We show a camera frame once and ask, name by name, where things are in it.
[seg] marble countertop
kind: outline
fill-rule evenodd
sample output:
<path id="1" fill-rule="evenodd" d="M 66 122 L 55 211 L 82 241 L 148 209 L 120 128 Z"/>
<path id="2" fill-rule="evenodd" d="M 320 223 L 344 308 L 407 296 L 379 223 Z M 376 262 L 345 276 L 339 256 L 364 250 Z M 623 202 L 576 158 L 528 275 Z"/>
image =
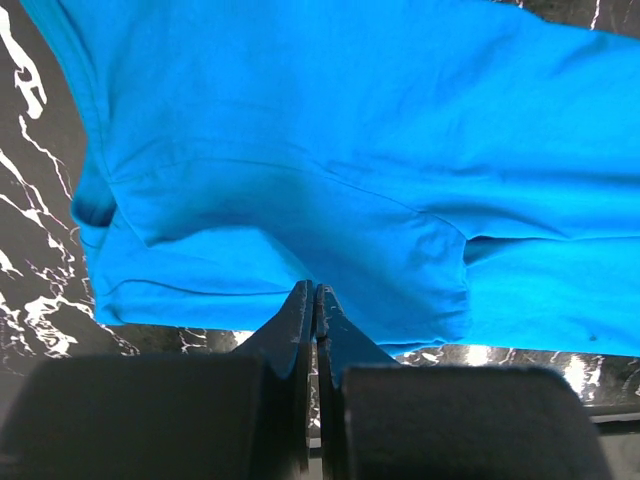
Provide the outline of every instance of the marble countertop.
<path id="1" fill-rule="evenodd" d="M 634 0 L 518 0 L 549 21 L 640 38 Z M 93 300 L 69 203 L 86 139 L 62 72 L 18 0 L 0 0 L 0 422 L 47 357 L 228 351 L 248 335 L 152 326 L 107 328 Z M 640 413 L 640 360 L 482 346 L 399 357 L 411 365 L 542 365 L 594 415 Z"/>

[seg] blue cloth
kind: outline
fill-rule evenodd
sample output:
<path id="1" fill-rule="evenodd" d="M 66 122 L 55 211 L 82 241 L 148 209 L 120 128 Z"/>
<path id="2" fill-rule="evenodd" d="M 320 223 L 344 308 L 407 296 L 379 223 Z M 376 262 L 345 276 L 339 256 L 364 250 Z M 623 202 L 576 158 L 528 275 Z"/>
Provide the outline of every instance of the blue cloth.
<path id="1" fill-rule="evenodd" d="M 23 0 L 89 136 L 96 320 L 640 354 L 640 43 L 481 0 Z"/>

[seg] marble table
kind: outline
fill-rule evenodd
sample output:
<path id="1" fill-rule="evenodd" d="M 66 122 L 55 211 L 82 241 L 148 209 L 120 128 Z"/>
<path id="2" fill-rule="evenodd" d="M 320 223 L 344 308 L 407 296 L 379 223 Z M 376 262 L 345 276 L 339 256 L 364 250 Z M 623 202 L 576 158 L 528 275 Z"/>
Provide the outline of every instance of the marble table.
<path id="1" fill-rule="evenodd" d="M 634 0 L 517 0 L 552 22 L 640 38 Z M 62 72 L 18 0 L 0 0 L 0 422 L 42 359 L 228 351 L 247 332 L 126 326 L 92 318 L 69 202 L 86 138 Z M 595 416 L 640 414 L 640 360 L 607 355 L 445 346 L 399 357 L 411 365 L 543 365 L 557 369 Z M 312 435 L 317 435 L 313 402 Z"/>

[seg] blue fabric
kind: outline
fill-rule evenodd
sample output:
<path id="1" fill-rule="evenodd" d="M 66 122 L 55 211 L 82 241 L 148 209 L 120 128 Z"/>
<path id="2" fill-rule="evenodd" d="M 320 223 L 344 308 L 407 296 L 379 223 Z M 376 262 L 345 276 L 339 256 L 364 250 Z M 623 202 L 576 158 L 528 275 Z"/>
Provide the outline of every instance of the blue fabric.
<path id="1" fill-rule="evenodd" d="M 640 43 L 480 0 L 23 0 L 89 135 L 96 320 L 640 354 Z"/>

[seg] folded garment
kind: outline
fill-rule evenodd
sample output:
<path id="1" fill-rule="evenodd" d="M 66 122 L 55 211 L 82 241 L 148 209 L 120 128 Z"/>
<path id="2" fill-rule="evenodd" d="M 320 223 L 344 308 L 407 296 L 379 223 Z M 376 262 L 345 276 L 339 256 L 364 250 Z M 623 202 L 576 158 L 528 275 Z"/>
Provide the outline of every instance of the folded garment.
<path id="1" fill-rule="evenodd" d="M 253 330 L 309 278 L 388 350 L 640 354 L 640 42 L 483 0 L 22 1 L 89 137 L 97 321 Z"/>

